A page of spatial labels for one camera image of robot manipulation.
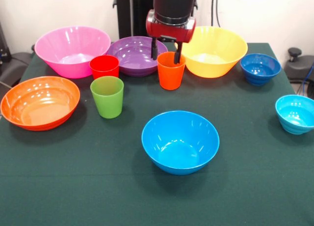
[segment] blue bowl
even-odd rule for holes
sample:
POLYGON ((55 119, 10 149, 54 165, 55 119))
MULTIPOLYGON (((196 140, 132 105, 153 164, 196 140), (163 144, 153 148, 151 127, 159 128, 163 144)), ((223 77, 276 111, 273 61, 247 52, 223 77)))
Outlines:
POLYGON ((186 175, 203 168, 217 153, 219 136, 204 117, 170 111, 152 118, 142 132, 147 155, 163 171, 186 175))
POLYGON ((266 84, 281 71, 279 62, 264 54, 248 54, 240 65, 247 82, 256 86, 266 84))
POLYGON ((314 129, 314 100, 286 95, 276 102, 276 112, 282 127, 291 134, 303 134, 314 129))

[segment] yellow bowl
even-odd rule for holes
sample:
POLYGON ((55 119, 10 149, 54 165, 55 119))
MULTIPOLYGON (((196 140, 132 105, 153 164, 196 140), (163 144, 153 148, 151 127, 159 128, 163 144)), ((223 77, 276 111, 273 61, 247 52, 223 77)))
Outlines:
POLYGON ((217 78, 228 73, 247 53, 247 43, 237 34, 218 27, 196 27, 189 43, 183 43, 182 54, 193 74, 217 78))

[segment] black knob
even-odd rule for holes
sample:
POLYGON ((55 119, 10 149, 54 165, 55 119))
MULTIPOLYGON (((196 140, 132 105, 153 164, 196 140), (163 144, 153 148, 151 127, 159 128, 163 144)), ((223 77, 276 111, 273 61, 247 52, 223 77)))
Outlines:
POLYGON ((299 48, 289 48, 288 52, 291 57, 290 61, 294 61, 298 56, 302 54, 302 51, 299 48))

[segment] cup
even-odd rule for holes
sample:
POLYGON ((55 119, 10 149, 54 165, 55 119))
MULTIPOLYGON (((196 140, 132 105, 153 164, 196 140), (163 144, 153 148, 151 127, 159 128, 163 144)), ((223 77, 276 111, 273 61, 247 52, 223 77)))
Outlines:
POLYGON ((185 67, 185 57, 181 55, 180 63, 174 63, 174 52, 165 52, 158 56, 158 76, 160 86, 166 90, 180 87, 185 67))
POLYGON ((94 79, 102 76, 119 77, 119 60, 110 55, 97 56, 89 63, 94 79))
POLYGON ((112 119, 121 114, 124 84, 115 76, 103 76, 95 79, 91 85, 93 98, 99 115, 112 119))

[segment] green cup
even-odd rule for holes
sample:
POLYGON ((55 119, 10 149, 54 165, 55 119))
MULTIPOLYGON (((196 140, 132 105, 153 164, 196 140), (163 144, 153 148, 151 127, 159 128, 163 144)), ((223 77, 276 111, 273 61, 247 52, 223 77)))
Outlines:
POLYGON ((112 119, 121 114, 124 84, 115 76, 103 76, 95 79, 91 85, 94 101, 103 118, 112 119))

